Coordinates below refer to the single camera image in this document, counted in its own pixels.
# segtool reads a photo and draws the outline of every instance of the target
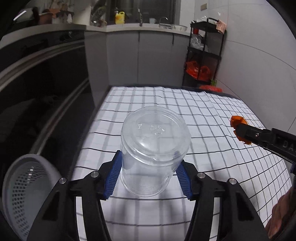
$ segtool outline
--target table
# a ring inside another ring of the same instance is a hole
[[[231,116],[243,116],[258,128],[264,126],[243,101],[224,94],[164,87],[113,87],[84,141],[73,180],[112,160],[121,149],[120,132],[126,116],[151,105],[171,109],[184,118],[191,134],[184,160],[213,179],[237,179],[266,225],[272,207],[291,187],[289,172],[280,157],[238,141],[230,127]],[[184,240],[194,207],[194,202],[183,195],[176,175],[162,193],[150,198],[129,193],[119,178],[113,195],[101,204],[113,241]],[[215,198],[210,241],[216,240],[218,222],[219,198]],[[86,240],[81,198],[77,198],[77,224],[80,240]]]

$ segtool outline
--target screw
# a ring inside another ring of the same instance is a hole
[[[62,178],[60,178],[59,183],[64,184],[66,181],[67,181],[67,179],[62,177]]]
[[[230,179],[229,179],[229,182],[230,182],[231,184],[233,184],[233,185],[237,183],[237,181],[236,181],[234,178],[230,178]]]
[[[204,174],[203,172],[199,172],[199,173],[197,174],[197,176],[198,176],[199,178],[205,178],[205,174]]]
[[[94,171],[91,173],[91,177],[98,177],[99,176],[99,172]]]

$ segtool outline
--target white plastic basket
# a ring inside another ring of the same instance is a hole
[[[2,187],[7,222],[26,241],[48,194],[61,178],[56,168],[36,154],[19,157],[8,169]]]

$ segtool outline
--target yellow detergent jug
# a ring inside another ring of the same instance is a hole
[[[125,19],[125,12],[117,12],[115,14],[115,24],[124,24],[124,19]]]

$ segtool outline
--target wall switch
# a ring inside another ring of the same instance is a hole
[[[200,6],[200,11],[206,10],[207,9],[207,4],[203,4]]]

